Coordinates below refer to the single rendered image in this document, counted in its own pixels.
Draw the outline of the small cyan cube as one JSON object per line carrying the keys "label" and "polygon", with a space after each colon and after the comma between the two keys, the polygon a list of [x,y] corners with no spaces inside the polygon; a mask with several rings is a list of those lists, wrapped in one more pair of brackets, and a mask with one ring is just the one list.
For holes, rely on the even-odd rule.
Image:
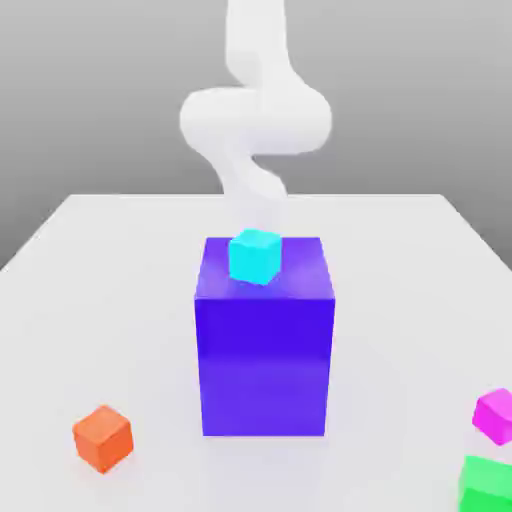
{"label": "small cyan cube", "polygon": [[257,285],[267,285],[281,270],[282,237],[246,229],[230,240],[229,276]]}

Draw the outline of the small orange cube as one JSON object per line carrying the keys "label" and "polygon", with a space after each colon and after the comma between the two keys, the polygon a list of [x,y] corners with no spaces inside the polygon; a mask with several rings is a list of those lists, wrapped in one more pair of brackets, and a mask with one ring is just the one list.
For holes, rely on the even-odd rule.
{"label": "small orange cube", "polygon": [[101,405],[72,428],[78,455],[96,471],[107,473],[134,449],[130,421]]}

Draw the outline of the small magenta cube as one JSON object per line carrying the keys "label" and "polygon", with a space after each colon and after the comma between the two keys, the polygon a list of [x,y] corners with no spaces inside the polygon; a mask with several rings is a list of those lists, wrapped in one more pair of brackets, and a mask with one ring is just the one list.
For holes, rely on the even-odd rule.
{"label": "small magenta cube", "polygon": [[500,388],[480,396],[472,424],[498,446],[512,441],[512,392]]}

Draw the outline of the small green cube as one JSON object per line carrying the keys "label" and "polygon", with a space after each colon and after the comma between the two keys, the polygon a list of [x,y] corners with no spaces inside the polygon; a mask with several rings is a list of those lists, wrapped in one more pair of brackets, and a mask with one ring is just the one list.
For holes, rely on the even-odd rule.
{"label": "small green cube", "polygon": [[466,456],[458,482],[458,512],[512,512],[512,465]]}

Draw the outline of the large purple box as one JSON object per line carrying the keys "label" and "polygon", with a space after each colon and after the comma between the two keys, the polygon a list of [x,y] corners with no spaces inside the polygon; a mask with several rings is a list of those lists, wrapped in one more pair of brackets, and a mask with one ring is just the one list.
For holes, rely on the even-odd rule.
{"label": "large purple box", "polygon": [[230,278],[226,238],[204,246],[194,296],[206,436],[321,436],[335,294],[320,239],[286,238],[266,286]]}

